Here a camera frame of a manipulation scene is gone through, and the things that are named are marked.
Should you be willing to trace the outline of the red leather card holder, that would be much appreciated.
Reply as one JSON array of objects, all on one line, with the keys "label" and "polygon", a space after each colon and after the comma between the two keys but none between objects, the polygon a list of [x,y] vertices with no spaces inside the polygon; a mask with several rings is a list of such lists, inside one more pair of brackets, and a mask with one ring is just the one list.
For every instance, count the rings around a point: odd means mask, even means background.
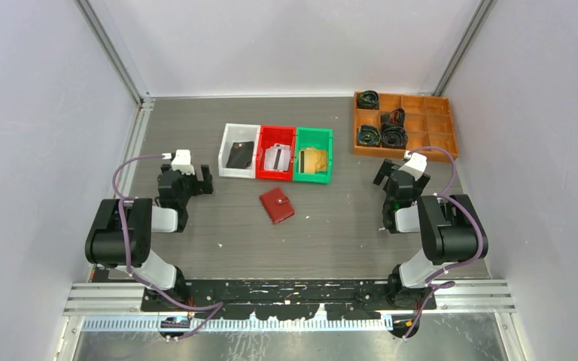
[{"label": "red leather card holder", "polygon": [[295,210],[282,188],[276,187],[260,195],[259,200],[273,224],[295,215]]}]

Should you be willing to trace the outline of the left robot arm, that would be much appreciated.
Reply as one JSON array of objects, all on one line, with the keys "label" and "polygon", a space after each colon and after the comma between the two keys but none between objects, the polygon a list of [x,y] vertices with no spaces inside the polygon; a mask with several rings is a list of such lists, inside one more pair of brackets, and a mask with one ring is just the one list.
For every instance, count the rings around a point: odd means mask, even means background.
[{"label": "left robot arm", "polygon": [[149,296],[173,311],[189,309],[190,291],[182,270],[152,249],[151,236],[182,233],[189,218],[189,200],[214,192],[209,166],[200,168],[201,180],[163,165],[155,199],[102,200],[85,241],[88,262],[126,272],[145,286]]}]

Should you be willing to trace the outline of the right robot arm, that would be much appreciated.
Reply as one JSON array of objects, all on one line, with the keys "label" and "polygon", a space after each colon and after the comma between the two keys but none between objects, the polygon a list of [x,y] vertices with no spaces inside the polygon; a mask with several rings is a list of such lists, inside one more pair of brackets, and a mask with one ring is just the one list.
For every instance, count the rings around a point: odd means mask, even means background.
[{"label": "right robot arm", "polygon": [[388,276],[386,300],[395,308],[420,305],[443,272],[482,259],[488,252],[485,230],[466,194],[425,196],[430,180],[424,159],[403,165],[384,159],[373,183],[385,191],[382,225],[391,234],[417,233],[420,250]]}]

